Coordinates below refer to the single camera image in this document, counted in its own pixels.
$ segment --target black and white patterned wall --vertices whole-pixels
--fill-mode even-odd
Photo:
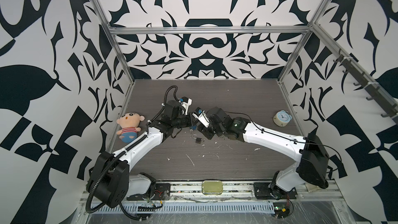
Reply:
[[[321,26],[357,59],[391,96],[397,94],[398,0],[333,0]],[[398,221],[398,126],[343,73],[343,66],[312,34],[284,81],[305,134],[328,149],[330,173],[349,207],[363,221]]]
[[[129,81],[88,0],[0,0],[1,223],[60,223]]]
[[[307,25],[321,0],[99,0],[114,27]],[[119,36],[142,78],[277,78],[298,34]]]

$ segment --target white scrap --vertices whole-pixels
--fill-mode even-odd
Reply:
[[[191,160],[192,165],[195,167],[195,164],[192,162],[192,159],[187,155],[187,157]]]

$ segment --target gray coat hook rail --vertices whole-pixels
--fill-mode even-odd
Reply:
[[[340,55],[334,62],[340,62],[345,67],[344,73],[350,73],[357,83],[355,86],[361,86],[371,97],[366,97],[368,101],[374,100],[385,112],[381,117],[391,117],[398,124],[398,104],[395,99],[371,77],[352,57]]]

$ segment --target plush doll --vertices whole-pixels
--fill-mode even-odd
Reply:
[[[137,138],[137,132],[141,131],[141,128],[138,127],[140,121],[145,119],[144,116],[140,116],[135,112],[128,112],[124,114],[121,118],[116,120],[122,129],[117,131],[116,134],[121,136],[119,137],[123,142],[130,143]]]

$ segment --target blue pants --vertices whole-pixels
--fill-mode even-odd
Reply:
[[[122,136],[124,136],[124,138],[122,138],[123,142],[131,143],[132,141],[134,141],[134,139],[137,138],[137,133],[136,132],[125,132],[125,133],[122,133]]]

